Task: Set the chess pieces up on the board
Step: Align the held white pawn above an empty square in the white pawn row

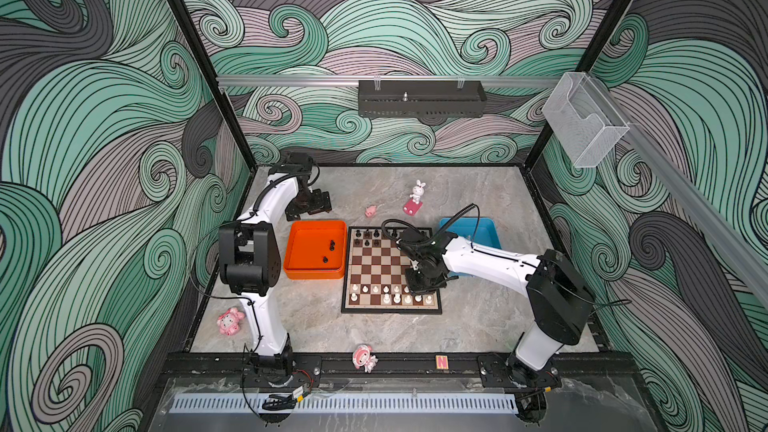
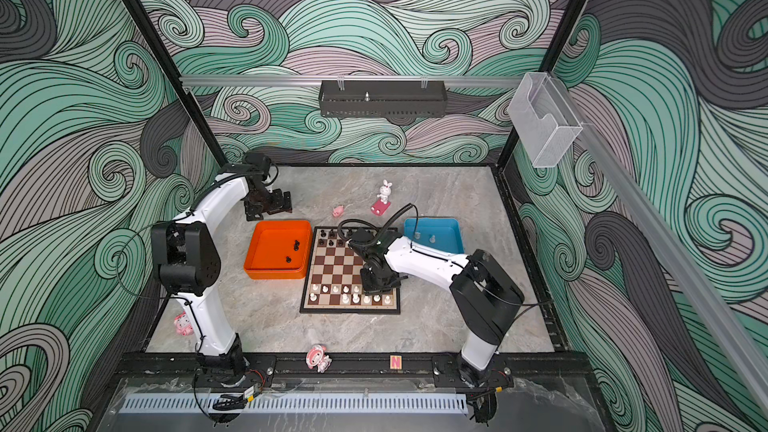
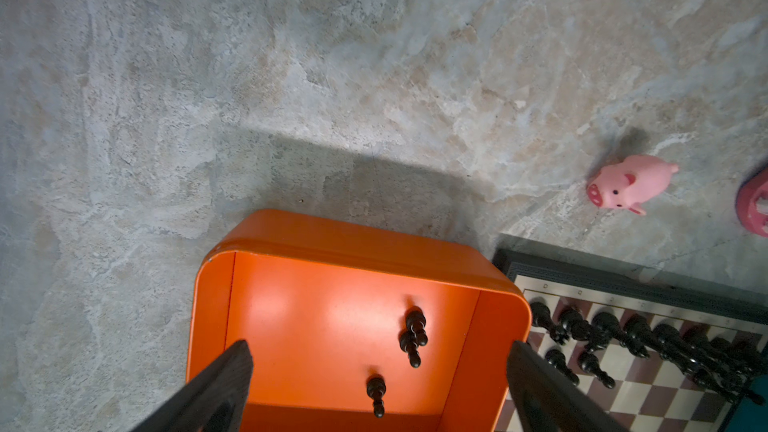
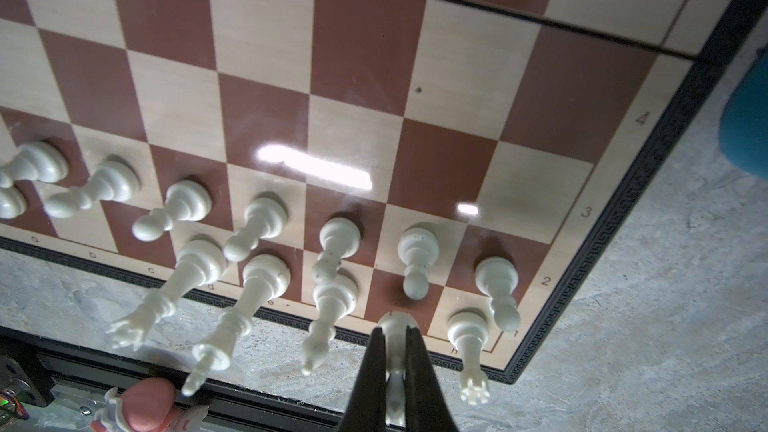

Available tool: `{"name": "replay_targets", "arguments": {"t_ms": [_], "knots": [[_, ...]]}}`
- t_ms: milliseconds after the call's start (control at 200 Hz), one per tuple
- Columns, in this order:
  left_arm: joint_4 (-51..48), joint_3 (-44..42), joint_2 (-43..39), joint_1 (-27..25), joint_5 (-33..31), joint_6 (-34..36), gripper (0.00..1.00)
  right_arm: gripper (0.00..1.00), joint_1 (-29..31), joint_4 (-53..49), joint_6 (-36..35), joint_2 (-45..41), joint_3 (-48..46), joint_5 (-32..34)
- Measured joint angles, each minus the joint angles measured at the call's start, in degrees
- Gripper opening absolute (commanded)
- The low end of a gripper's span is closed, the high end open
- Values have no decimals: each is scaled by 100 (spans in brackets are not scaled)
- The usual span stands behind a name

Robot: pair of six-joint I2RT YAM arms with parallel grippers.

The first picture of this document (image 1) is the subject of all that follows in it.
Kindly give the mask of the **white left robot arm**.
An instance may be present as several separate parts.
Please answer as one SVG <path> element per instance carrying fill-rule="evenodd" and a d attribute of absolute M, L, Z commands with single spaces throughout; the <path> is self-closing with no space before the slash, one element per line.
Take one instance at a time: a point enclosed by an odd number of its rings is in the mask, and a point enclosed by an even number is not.
<path fill-rule="evenodd" d="M 289 334 L 271 289 L 279 280 L 282 257 L 274 224 L 331 210 L 330 195 L 313 188 L 319 167 L 304 153 L 289 154 L 269 168 L 253 204 L 218 229 L 219 272 L 242 304 L 252 333 L 250 352 L 262 362 L 291 353 Z"/>

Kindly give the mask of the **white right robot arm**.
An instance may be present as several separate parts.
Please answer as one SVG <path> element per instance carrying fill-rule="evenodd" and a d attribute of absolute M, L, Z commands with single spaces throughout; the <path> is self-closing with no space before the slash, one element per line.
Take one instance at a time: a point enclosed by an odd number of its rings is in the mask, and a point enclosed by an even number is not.
<path fill-rule="evenodd" d="M 530 374 L 549 372 L 550 359 L 564 346 L 579 343 L 595 307 L 583 276 L 561 253 L 521 254 L 476 245 L 453 232 L 428 238 L 406 232 L 395 241 L 411 262 L 406 272 L 410 291 L 425 294 L 466 273 L 508 288 L 528 300 L 533 324 L 522 334 L 508 366 Z"/>

